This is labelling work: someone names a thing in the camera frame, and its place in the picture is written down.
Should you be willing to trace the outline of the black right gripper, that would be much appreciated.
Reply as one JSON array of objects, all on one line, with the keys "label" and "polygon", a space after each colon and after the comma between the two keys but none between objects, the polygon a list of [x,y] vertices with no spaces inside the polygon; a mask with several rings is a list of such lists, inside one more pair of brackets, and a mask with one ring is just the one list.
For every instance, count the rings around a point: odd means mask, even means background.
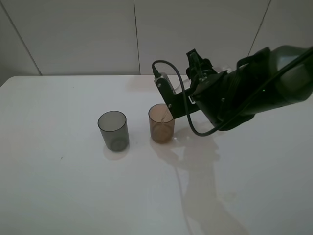
[{"label": "black right gripper", "polygon": [[241,97],[245,64],[238,62],[238,68],[228,73],[217,72],[208,59],[199,56],[195,49],[187,52],[189,67],[186,74],[190,80],[200,80],[192,98],[205,109],[205,116],[218,127],[237,127],[245,122],[245,115],[235,114],[244,101]]}]

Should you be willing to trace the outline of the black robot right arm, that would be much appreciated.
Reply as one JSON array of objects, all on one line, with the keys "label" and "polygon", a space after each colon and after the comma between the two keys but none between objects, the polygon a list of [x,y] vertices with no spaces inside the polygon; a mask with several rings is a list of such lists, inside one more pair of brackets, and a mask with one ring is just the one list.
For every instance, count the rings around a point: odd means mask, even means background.
[{"label": "black robot right arm", "polygon": [[235,71],[195,71],[191,99],[219,131],[250,121],[257,113],[307,100],[313,93],[313,49],[268,47],[237,62]]}]

